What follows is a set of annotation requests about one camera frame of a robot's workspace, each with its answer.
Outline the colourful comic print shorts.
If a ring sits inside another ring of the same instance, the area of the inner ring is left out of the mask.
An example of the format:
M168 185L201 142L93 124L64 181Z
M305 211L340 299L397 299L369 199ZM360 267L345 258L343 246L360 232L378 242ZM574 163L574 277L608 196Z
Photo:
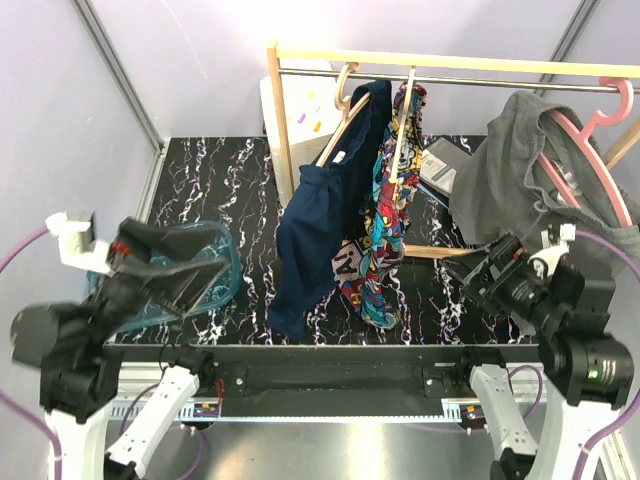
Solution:
M362 210L364 231L345 240L332 260L343 297L365 323L381 329L391 329L399 321L398 310L384 298L383 280L397 270L405 255L405 234L411 225L408 204L419 184L424 150L422 114L428 93L414 84L397 183L392 184L389 177L405 90L406 82L394 97L391 120L372 167L371 190Z

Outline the beige hanger of comic shorts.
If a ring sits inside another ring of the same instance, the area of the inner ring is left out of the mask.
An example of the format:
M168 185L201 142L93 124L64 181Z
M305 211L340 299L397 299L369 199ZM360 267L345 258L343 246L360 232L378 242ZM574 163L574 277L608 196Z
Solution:
M404 103L403 103L402 112L401 112L401 116L400 116L396 147L395 147L395 152L394 152L394 157L393 157L393 162L392 162L392 165L391 165L391 172L390 172L390 177L389 177L389 180L390 180L390 182L392 184L396 184L397 183L399 163L400 163L400 159L401 159L402 145L403 145L403 141L404 141L404 138L405 138L406 123L407 123L407 118L408 118L408 115L409 115L409 109L410 109L410 106L411 106L411 97L412 97L413 85L414 85L414 81L415 81L415 77L416 77L416 70L417 70L417 66L416 65L412 65L410 70L409 70L409 75L408 75L407 82L406 82Z

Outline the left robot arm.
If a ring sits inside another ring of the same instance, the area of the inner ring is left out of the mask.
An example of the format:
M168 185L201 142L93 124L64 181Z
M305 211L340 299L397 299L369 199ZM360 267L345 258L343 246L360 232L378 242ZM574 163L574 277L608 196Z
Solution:
M53 479L141 479L160 441L193 396L222 394L210 352L180 348L160 381L139 395L139 413L112 444L106 430L123 355L107 341L148 304L184 318L235 267L232 240L214 222L157 227L125 219L112 241L96 237L92 215L59 212L41 233L53 236L64 265L93 272L97 281L81 303L24 308L10 337L14 362L40 374L43 417L32 423L50 441Z

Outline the navy blue shorts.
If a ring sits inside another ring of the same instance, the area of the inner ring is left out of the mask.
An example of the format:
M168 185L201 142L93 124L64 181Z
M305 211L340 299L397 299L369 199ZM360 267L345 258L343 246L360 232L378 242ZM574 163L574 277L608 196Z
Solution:
M373 168L391 120L391 91L388 80L358 86L351 103L368 101L326 162L300 167L300 184L277 230L281 278L267 314L267 326L293 342L304 339L306 311L336 286L332 260L342 242L364 232Z

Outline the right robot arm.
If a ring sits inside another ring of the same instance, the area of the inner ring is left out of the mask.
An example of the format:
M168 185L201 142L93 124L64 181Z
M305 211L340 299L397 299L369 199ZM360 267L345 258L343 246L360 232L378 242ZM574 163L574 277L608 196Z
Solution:
M444 259L449 275L477 306L497 318L518 318L532 327L543 365L539 389L547 399L540 439L534 440L515 401L510 371L496 348L467 347L452 376L457 390L476 396L491 436L492 479L580 479L592 474L590 455L600 441L638 410L630 392L632 355L606 333L615 282L608 266L570 244L589 239L638 266L603 238L564 224L542 234L530 253L513 235L482 249Z

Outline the beige hanger of navy shorts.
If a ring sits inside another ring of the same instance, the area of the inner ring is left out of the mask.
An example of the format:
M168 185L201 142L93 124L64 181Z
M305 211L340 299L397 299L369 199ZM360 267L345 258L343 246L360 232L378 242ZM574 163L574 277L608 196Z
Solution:
M342 119L331 136L329 142L322 151L320 157L316 162L317 167L323 167L327 160L331 157L331 153L336 144L343 136L344 132L351 124L351 122L357 117L360 111L367 105L370 100L371 94L366 92L355 104L352 104L352 97L344 95L344 86L348 76L354 72L357 72L360 64L358 62L347 62L341 69L337 86L334 95L334 104L337 110L342 112Z

